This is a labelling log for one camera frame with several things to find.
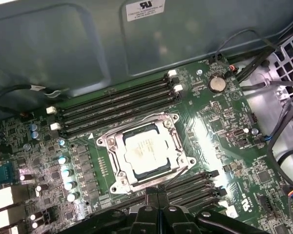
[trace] chip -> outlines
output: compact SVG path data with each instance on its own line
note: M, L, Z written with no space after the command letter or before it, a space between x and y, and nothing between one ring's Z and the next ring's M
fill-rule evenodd
M33 165L34 165L34 167L39 166L40 165L40 159L35 158L34 161L33 161Z
M97 183L96 182L91 182L91 183L86 184L86 186L87 186L88 191L92 191L92 190L95 190L97 188Z
M85 145L80 146L80 147L77 148L77 152L78 152L79 154L82 154L82 153L84 153L84 152L86 152L86 151L87 151L87 147L86 147Z
M66 219L72 219L73 218L73 212L68 212L65 214Z
M44 200L44 204L45 205L49 205L51 203L51 200L49 199L49 198L46 198L45 200Z
M92 169L92 164L91 163L87 163L87 164L85 164L85 165L82 166L82 170L84 172L89 171L91 169Z
M90 197L91 200L92 200L92 199L96 199L96 198L98 198L99 196L100 196L100 194L99 194L98 191L93 191L93 192L90 192L90 193L89 193L89 197Z
M79 161L80 162L87 162L87 161L89 161L89 155L81 155L81 156L79 156Z
M260 182L265 183L270 180L270 175L267 171L263 171L257 174Z
M94 180L94 174L92 172L86 173L86 174L84 174L84 179L86 181Z
M51 174L52 179L59 179L60 178L60 173L54 172Z
M276 226L274 228L275 232L278 234L288 234L288 229L286 228L286 226L284 226L283 224Z

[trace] black cable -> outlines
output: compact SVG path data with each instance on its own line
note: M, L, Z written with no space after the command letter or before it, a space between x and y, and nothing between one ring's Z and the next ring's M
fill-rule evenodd
M168 182L165 188L167 189L183 172L185 172L186 169L188 169L188 167L182 169L173 179L171 179L171 181Z
M288 177L287 174L284 173L284 171L280 168L279 164L277 163L274 155L273 155L273 147L275 145L275 143L277 142L277 140L279 139L281 133L283 132L283 130L285 129L285 127L288 125L288 123L292 120L293 118L293 107L288 111L288 113L284 116L284 118L282 119L280 126L276 126L275 128L275 134L271 137L271 140L268 144L268 148L267 148L267 157L271 160L273 166L275 169L278 170L278 172L281 174L281 176L290 184L293 186L293 181Z
M270 81L271 86L292 86L293 87L293 81ZM251 91L251 90L257 90L266 87L266 84L264 82L254 84L254 85L246 85L241 86L242 91Z
M293 210L292 210L292 205L291 204L292 204L292 198L289 197L288 198L289 215L290 215L290 219L291 219L291 221L293 223Z
M0 99L4 95L6 95L10 92L13 92L16 90L24 90L24 89L31 89L31 85L30 84L17 84L17 85L13 85L11 87L3 88L2 90L0 90ZM11 114L15 114L15 115L18 115L20 113L19 111L16 111L14 109L11 109L11 108L5 107L5 106L1 106L1 105L0 105L0 110L2 112L11 113Z
M258 37L259 39L261 39L263 42L265 42L268 46L274 48L275 50L278 50L278 49L279 49L279 47L278 47L277 45L273 44L271 41L269 41L268 39L264 38L264 37L263 37L262 35L260 35L260 33L258 33L254 28L246 28L246 29L243 29L243 30L241 30L241 31L239 31L239 32L237 32L237 33L235 33L235 34L233 34L231 37L229 37L227 40L225 40L225 41L221 44L221 46L219 46L219 48L217 49L217 51L216 51L216 53L215 53L215 61L216 61L218 64L220 64L220 65L222 65L222 66L225 66L225 67L228 66L226 63L224 63L224 62L218 60L218 55L220 54L220 50L221 50L222 48L224 48L224 46L225 46L229 41L231 41L233 38L235 38L236 36L238 36L238 35L240 35L240 34L243 34L243 33L245 33L245 32L253 32L254 34L257 35L257 37Z
M285 152L279 159L278 159L278 164L279 166L282 165L282 163L284 162L284 160L286 160L289 156L293 155L293 150L289 150L287 152Z

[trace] ram slot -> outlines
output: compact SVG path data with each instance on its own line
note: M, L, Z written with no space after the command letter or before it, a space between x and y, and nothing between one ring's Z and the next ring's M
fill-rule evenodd
M78 128L76 130L71 130L71 131L61 131L60 135L64 138L71 138L80 134L84 134L90 131L93 131L95 129L99 129L114 123L118 123L124 120L127 120L132 117L137 117L140 115L147 114L149 112L159 110L161 108L176 104L176 102L179 100L179 98L174 97L174 98L168 98L166 100L162 100L160 103L152 103L152 106L146 107L140 107L139 109L136 110L130 110L129 113L122 113L122 115L114 115L112 118L109 119L101 119L100 121L93 122L93 124L89 124L88 126Z
M162 96L160 96L160 97L155 96L155 97L149 98L147 100L148 100L148 102L143 102L143 103L148 103L147 105L150 105L150 103L152 104L152 103L159 102L159 101L163 100L163 97ZM127 112L135 111L137 108L140 108L141 106L143 106L143 103L141 103L141 102L136 103L135 102L135 103L132 103L132 104L127 105L127 106L122 106L122 107L120 107L118 109L113 108L112 110L109 110L109 111L106 111L106 112L96 113L96 115L91 117L91 118L80 119L78 121L65 124L64 126L65 126L65 129L67 131L69 131L70 129L74 129L74 128L77 128L77 127L83 127L84 125L87 125L87 124L98 123L100 121L105 121L105 118L107 118L107 117L108 118L113 118L113 116L119 117L121 115L126 114Z
M196 210L201 210L201 209L204 209L210 205L213 205L213 204L217 204L218 202L220 201L219 198L216 198L216 197L212 197L212 196L208 196L208 197L205 197L203 199L200 199L200 200L196 200L192 203L188 203L186 205L184 205L188 210L191 210L191 209L196 209Z
M160 85L160 84L163 84L163 83L167 83L167 78L161 78L161 79L158 79L158 80L152 80L152 81L146 82L146 83L141 84L141 85L136 85L136 86L133 86L133 87L130 87L130 88L127 88L127 89L111 92L109 94L103 95L102 97L99 97L99 98L96 98L96 99L93 99L93 100L84 101L82 103L75 104L75 105L72 105L72 106L67 107L67 108L62 108L60 110L60 112L61 112L62 115L70 114L71 112L77 111L79 109L83 109L85 107L88 107L88 106L91 106L91 105L96 105L96 104L101 103L103 101L110 100L111 98L115 98L115 97L119 97L119 96L125 96L127 94L138 92L138 91L141 91L141 90L144 90L144 89L147 89L147 88L152 88L153 86Z
M179 190L179 191L174 191L172 193L168 194L168 198L169 200L174 200L178 197L181 197L183 195L195 192L195 191L200 191L204 188L206 189L210 189L211 186L213 186L213 183L211 180L206 180L206 181L200 181L198 183L195 183L194 185L192 185L191 187L187 187L183 190Z
M78 121L80 123L82 119L91 117L96 115L95 117L97 118L97 114L101 114L107 111L119 111L117 108L120 109L126 109L127 106L137 103L137 102L142 102L142 101L148 101L148 99L156 97L156 96L162 96L164 94L169 94L169 90L167 90L167 87L160 87L159 89L152 90L152 92L143 92L142 94L139 93L138 96L129 96L125 99L117 99L115 102L110 102L100 104L97 107L94 107L93 109L86 109L84 112L77 112L69 117L64 117L62 119L63 122L65 122L66 126L69 126L69 124L74 123L74 121Z
M211 195L213 195L214 192L215 192L215 189L204 188L204 189L201 189L199 191L192 193L192 195L190 195L190 196L181 197L179 199L172 200L171 204L185 206L189 203L192 203L192 202L197 201L199 199L202 199L204 197L211 196Z

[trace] silver metal surface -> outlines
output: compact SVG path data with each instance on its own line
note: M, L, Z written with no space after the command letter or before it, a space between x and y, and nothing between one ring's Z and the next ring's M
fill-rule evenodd
M211 215L210 215L210 213L209 212L202 212L202 216L204 216L204 217L210 217Z
M168 210L171 212L174 212L174 211L177 211L177 208L174 206L170 206L170 207L168 207Z
M111 193L130 194L142 190L174 178L184 168L186 173L196 164L196 159L187 157L182 147L174 126L178 120L177 114L153 114L111 129L97 139L99 147L106 147L115 174ZM148 176L168 162L168 170Z

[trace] white sticker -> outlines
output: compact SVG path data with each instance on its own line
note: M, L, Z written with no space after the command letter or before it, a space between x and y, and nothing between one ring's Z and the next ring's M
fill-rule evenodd
M164 12L165 0L146 0L126 5L127 21Z

